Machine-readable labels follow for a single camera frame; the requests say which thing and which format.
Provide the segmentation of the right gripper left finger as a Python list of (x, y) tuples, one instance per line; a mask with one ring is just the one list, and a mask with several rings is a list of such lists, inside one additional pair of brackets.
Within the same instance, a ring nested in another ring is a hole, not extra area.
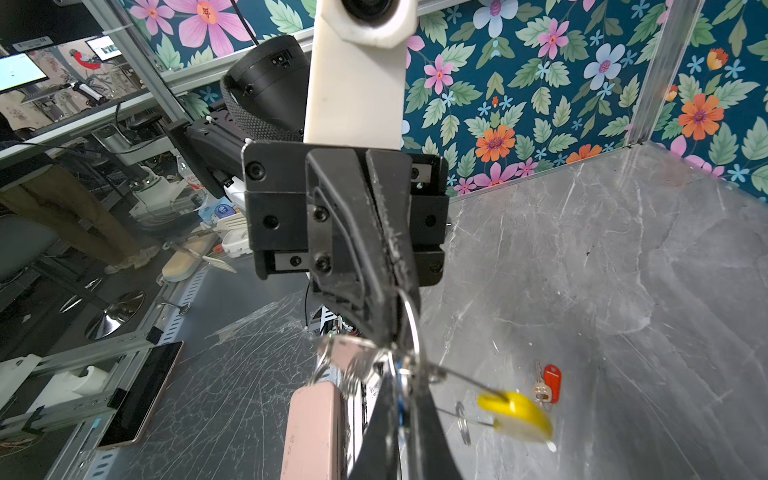
[(400, 395), (398, 382), (387, 375), (380, 386), (351, 480), (396, 480), (399, 471)]

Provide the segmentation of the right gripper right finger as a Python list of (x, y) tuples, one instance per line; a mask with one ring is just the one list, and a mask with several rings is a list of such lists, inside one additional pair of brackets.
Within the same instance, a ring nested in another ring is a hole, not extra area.
[(409, 479), (461, 480), (427, 380), (410, 381), (406, 399)]

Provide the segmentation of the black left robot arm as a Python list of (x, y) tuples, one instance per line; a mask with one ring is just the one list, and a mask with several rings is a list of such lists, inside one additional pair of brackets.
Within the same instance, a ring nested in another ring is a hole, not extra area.
[(364, 337), (408, 345), (407, 314), (443, 274), (447, 162), (308, 142), (309, 79), (294, 38), (266, 40), (223, 75), (208, 118), (174, 122), (167, 134), (213, 196), (243, 183), (258, 277), (306, 272)]

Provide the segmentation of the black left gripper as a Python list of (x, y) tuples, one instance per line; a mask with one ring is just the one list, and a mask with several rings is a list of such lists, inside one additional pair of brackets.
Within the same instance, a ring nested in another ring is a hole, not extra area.
[(311, 272), (322, 303), (377, 346), (393, 341), (398, 313), (398, 346), (412, 350), (400, 293), (418, 314), (419, 286), (442, 278), (446, 160), (279, 141), (251, 143), (242, 157), (257, 275)]

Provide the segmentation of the black smartphone on bench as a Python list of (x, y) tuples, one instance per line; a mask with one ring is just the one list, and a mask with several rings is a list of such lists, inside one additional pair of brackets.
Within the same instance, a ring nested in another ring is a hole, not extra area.
[(150, 350), (97, 445), (98, 450), (111, 450), (138, 442), (154, 415), (183, 347), (183, 341), (176, 341)]

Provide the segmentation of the pink box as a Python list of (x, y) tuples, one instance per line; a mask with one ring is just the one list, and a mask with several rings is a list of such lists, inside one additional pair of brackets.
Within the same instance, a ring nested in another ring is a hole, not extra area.
[(341, 478), (341, 395), (331, 382), (299, 388), (292, 395), (281, 480)]

